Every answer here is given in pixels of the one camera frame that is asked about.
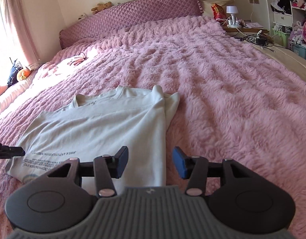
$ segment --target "window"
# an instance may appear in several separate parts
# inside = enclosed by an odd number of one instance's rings
[[[6,85],[12,60],[15,60],[13,44],[8,41],[0,8],[0,85]]]

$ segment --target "white lamp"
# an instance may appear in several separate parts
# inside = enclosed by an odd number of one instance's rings
[[[238,13],[238,9],[236,6],[227,6],[227,13],[232,15],[232,23],[227,25],[229,28],[241,28],[241,25],[237,21],[237,17],[235,16]]]

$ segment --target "wall outlet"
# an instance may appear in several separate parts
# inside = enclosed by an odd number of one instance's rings
[[[249,0],[249,3],[259,4],[259,0]]]

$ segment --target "green storage bin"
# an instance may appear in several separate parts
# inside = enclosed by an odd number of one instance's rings
[[[273,30],[275,43],[287,48],[288,47],[288,39],[290,34],[284,33],[282,31]]]
[[[292,44],[291,50],[296,53],[298,56],[304,58],[306,60],[306,48],[298,45],[298,44]]]

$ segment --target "storage bin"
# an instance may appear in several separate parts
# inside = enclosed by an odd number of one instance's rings
[[[285,25],[288,27],[292,27],[292,16],[291,15],[285,15],[281,13],[273,13],[275,23],[279,23],[281,25]]]
[[[292,44],[292,49],[294,53],[296,53],[298,56],[304,58],[306,60],[306,48],[298,45],[298,44]]]
[[[287,48],[288,47],[288,39],[290,34],[284,33],[282,31],[273,30],[273,38],[275,43]]]

